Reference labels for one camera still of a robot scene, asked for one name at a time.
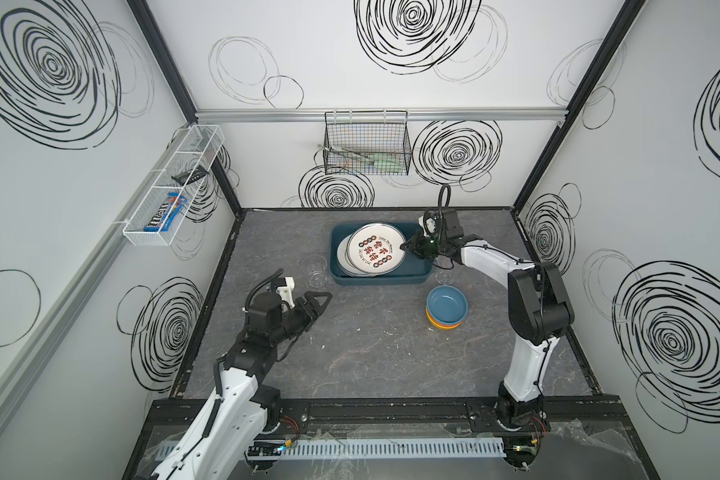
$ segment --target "stack of bowls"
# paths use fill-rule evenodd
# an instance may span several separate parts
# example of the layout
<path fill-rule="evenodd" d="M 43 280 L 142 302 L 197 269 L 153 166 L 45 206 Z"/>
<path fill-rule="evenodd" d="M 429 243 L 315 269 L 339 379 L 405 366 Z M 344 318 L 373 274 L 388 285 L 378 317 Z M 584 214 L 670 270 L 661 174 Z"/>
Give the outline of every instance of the stack of bowls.
<path fill-rule="evenodd" d="M 403 234 L 390 224 L 366 224 L 347 235 L 336 250 L 338 267 L 349 276 L 376 276 L 402 264 Z"/>
<path fill-rule="evenodd" d="M 427 296 L 427 318 L 440 330 L 452 330 L 467 316 L 469 304 L 461 291 L 450 285 L 440 285 Z"/>

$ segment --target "white wire basket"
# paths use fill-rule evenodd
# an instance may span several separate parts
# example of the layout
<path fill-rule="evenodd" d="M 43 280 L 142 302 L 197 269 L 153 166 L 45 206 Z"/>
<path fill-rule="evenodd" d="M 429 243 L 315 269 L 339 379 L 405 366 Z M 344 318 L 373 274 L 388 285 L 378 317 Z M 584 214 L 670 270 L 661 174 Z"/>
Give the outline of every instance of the white wire basket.
<path fill-rule="evenodd" d="M 184 139 L 160 171 L 136 211 L 131 215 L 123 235 L 136 246 L 169 246 L 181 228 L 186 212 L 195 201 L 208 177 L 211 165 L 221 149 L 224 135 L 219 125 L 192 125 Z M 201 171 L 205 177 L 190 184 L 190 178 Z M 175 178 L 189 174 L 179 184 Z"/>

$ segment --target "wire basket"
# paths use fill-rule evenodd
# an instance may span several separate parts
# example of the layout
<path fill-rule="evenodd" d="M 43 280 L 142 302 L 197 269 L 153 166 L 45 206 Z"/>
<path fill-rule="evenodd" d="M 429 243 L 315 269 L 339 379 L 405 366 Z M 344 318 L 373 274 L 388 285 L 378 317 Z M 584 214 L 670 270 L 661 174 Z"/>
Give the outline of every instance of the wire basket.
<path fill-rule="evenodd" d="M 182 134 L 181 144 L 123 228 L 133 245 L 171 245 L 197 192 L 213 175 L 211 165 L 224 141 L 219 125 L 195 124 Z M 203 170 L 205 176 L 190 179 Z"/>
<path fill-rule="evenodd" d="M 405 110 L 326 112 L 326 174 L 408 175 L 413 150 Z"/>

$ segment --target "blue bowl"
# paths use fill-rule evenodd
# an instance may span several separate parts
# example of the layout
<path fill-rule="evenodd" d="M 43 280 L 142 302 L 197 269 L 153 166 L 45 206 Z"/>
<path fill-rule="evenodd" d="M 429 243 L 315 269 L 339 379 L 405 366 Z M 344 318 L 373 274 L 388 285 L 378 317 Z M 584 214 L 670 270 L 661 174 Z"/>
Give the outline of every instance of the blue bowl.
<path fill-rule="evenodd" d="M 432 318 L 443 325 L 454 325 L 467 316 L 469 304 L 458 288 L 440 285 L 427 295 L 427 310 Z"/>

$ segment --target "black vertical post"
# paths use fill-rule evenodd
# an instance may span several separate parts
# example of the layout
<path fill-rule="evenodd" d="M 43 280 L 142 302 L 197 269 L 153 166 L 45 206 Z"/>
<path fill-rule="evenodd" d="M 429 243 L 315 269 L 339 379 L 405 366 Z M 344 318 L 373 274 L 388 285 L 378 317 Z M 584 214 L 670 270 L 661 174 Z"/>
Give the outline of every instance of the black vertical post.
<path fill-rule="evenodd" d="M 523 185 L 522 190 L 520 190 L 520 195 L 514 201 L 514 211 L 519 212 L 528 202 L 528 199 L 534 192 L 534 188 L 538 185 L 539 180 L 541 180 L 541 177 L 557 153 L 557 149 L 562 145 L 566 135 L 568 135 L 568 132 L 574 126 L 576 117 L 578 117 L 581 109 L 584 108 L 587 99 L 595 89 L 608 63 L 610 63 L 619 45 L 621 45 L 621 41 L 624 40 L 624 35 L 629 31 L 635 18 L 637 18 L 637 14 L 640 13 L 640 9 L 645 5 L 645 2 L 646 0 L 624 1 L 624 5 L 622 5 L 619 14 L 616 16 L 614 24 L 610 26 L 608 34 L 600 45 L 600 49 L 595 54 L 595 58 L 586 70 L 584 78 L 581 79 L 576 93 L 568 104 L 568 115 L 565 118 L 565 122 L 552 133 L 552 136 L 547 141 L 547 145 L 541 151 L 541 156 L 539 156 L 536 165 L 530 172 L 530 175 L 528 175 L 525 185 Z"/>
<path fill-rule="evenodd" d="M 186 89 L 186 85 L 184 85 L 184 81 L 181 79 L 179 69 L 173 61 L 163 34 L 160 33 L 160 29 L 157 27 L 157 22 L 155 22 L 149 5 L 146 4 L 146 0 L 127 1 L 130 10 L 134 13 L 136 22 L 141 28 L 141 32 L 144 34 L 144 38 L 146 38 L 146 42 L 150 45 L 150 49 L 155 56 L 158 66 L 160 66 L 160 70 L 163 72 L 163 77 L 165 77 L 168 86 L 171 91 L 173 91 L 173 97 L 176 98 L 176 102 L 179 104 L 184 118 L 189 122 L 197 122 L 195 102 L 192 101 L 190 91 Z M 230 178 L 226 176 L 226 172 L 221 165 L 219 165 L 219 162 L 213 162 L 211 171 L 221 188 L 221 192 L 224 193 L 226 201 L 230 204 L 232 212 L 240 218 L 242 216 L 242 208 L 232 188 Z"/>

